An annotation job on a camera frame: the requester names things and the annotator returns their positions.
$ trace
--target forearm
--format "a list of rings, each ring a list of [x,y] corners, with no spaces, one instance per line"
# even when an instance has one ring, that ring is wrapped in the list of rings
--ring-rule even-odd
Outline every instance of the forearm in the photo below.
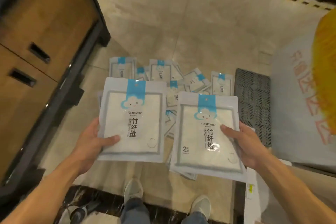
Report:
[[[2,223],[52,223],[68,189],[78,176],[78,168],[79,163],[70,157],[65,159]]]
[[[292,171],[271,154],[256,171],[262,176],[294,224],[335,224],[336,213],[322,203]]]

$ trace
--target blue label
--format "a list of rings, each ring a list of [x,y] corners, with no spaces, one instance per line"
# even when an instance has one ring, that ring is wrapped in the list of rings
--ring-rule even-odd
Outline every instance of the blue label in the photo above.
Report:
[[[136,69],[136,72],[137,72],[138,74],[143,74],[143,73],[145,73],[145,69],[144,69],[143,67],[138,67],[138,68]]]
[[[203,74],[198,74],[197,77],[198,77],[198,80],[199,80],[199,81],[202,81],[202,80],[205,79],[205,77],[204,77]]]
[[[194,114],[197,120],[210,120],[217,117],[216,96],[198,95],[198,112]]]
[[[126,100],[121,102],[124,109],[145,104],[146,81],[128,79]]]
[[[165,65],[165,61],[164,60],[158,60],[157,61],[157,65],[158,66],[164,66]]]
[[[177,81],[170,81],[169,82],[170,88],[174,87],[174,88],[178,88],[177,86]]]
[[[219,73],[219,74],[218,74],[218,79],[223,79],[223,80],[225,80],[225,74]]]
[[[119,57],[118,58],[118,64],[125,64],[126,58],[125,57]]]

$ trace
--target pile of packages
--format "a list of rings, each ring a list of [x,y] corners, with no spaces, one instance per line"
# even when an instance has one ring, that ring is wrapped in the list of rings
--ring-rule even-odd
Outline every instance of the pile of packages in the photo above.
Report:
[[[174,140],[170,171],[196,180],[197,174],[245,181],[237,145],[220,125],[238,130],[233,76],[198,68],[182,73],[172,60],[138,67],[133,57],[110,58],[109,77],[99,92],[99,137],[120,135],[99,160],[163,162],[164,139]]]

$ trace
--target black handle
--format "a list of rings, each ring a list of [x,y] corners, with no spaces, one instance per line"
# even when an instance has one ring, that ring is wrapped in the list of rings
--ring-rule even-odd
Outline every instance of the black handle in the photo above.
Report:
[[[34,87],[34,85],[36,84],[36,80],[34,78],[30,77],[26,73],[23,73],[22,71],[16,68],[14,68],[10,72],[9,76],[18,80],[19,82],[28,85],[29,87]]]
[[[50,57],[46,54],[40,47],[38,47],[35,43],[31,43],[29,46],[29,51],[42,60],[44,63],[48,64],[50,62]]]

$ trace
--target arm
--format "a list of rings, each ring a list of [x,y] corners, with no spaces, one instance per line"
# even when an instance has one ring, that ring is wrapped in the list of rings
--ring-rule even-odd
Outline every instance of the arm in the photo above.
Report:
[[[240,131],[224,125],[222,132],[236,138],[241,160],[264,179],[294,224],[336,224],[336,213],[322,203],[289,168],[274,157],[252,129],[240,123]]]
[[[79,136],[73,152],[46,176],[2,224],[52,223],[73,181],[93,165],[103,146],[114,145],[119,136],[98,138],[96,118]]]

